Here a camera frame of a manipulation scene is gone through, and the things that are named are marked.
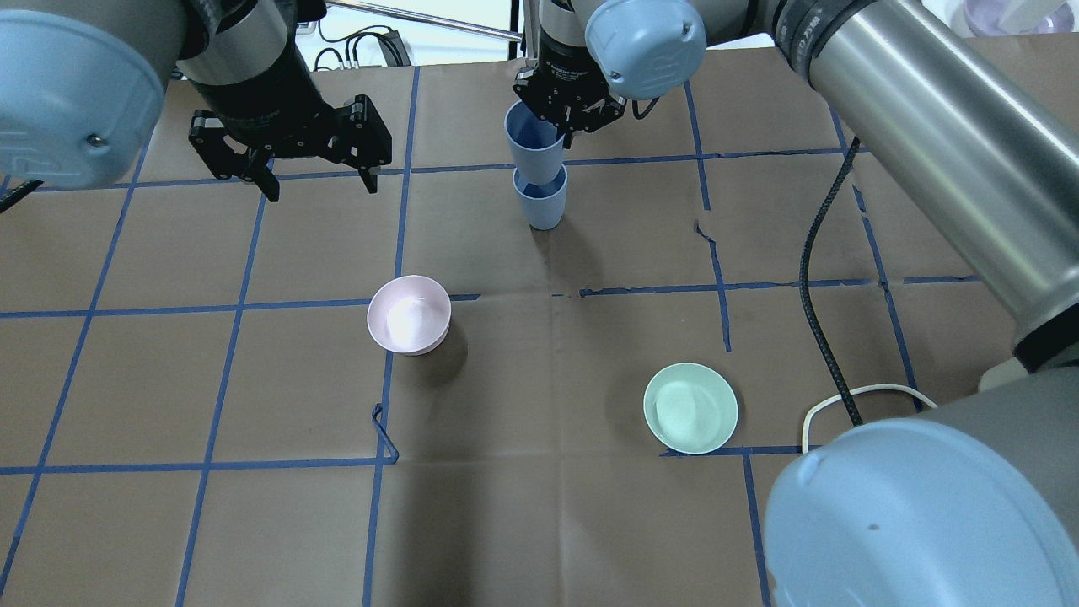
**mint green bowl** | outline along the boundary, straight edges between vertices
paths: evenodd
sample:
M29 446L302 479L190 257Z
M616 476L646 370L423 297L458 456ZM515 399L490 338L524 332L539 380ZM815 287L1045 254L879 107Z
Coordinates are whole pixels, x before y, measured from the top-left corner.
M727 381L697 363L664 369L644 389L644 420L668 447L688 455L715 451L738 426L738 399Z

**silver robot arm tube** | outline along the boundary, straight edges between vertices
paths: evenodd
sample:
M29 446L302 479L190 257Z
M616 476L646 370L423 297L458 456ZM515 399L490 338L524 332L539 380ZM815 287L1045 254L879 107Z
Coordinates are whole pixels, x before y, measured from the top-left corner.
M808 73L1014 317L1024 364L1074 359L1079 137L911 0L859 10Z

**black connector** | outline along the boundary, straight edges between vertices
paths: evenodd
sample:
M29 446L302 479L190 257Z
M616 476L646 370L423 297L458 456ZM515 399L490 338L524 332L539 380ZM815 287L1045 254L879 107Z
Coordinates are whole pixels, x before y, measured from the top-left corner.
M382 49L382 56L386 59L386 65L397 67L412 65L399 31L391 29L379 37L379 42L381 42L379 47Z

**small plastic bowl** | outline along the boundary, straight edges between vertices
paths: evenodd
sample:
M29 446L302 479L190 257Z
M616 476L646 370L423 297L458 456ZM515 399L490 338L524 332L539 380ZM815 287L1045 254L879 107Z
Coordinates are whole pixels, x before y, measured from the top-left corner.
M700 455L723 446L738 426L738 399L727 381L697 363L664 369L644 389L644 420L659 442Z
M427 276L394 278L374 293L367 307L367 331L391 353L418 357L446 340L450 331L450 295Z

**stacked cups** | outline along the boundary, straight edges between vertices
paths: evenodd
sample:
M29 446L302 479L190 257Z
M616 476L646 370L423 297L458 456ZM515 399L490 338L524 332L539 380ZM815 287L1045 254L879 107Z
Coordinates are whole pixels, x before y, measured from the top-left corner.
M562 220L570 174L562 161L562 137L554 124L540 120L523 102L506 112L506 138L514 154L514 189L524 216L537 230L549 230Z

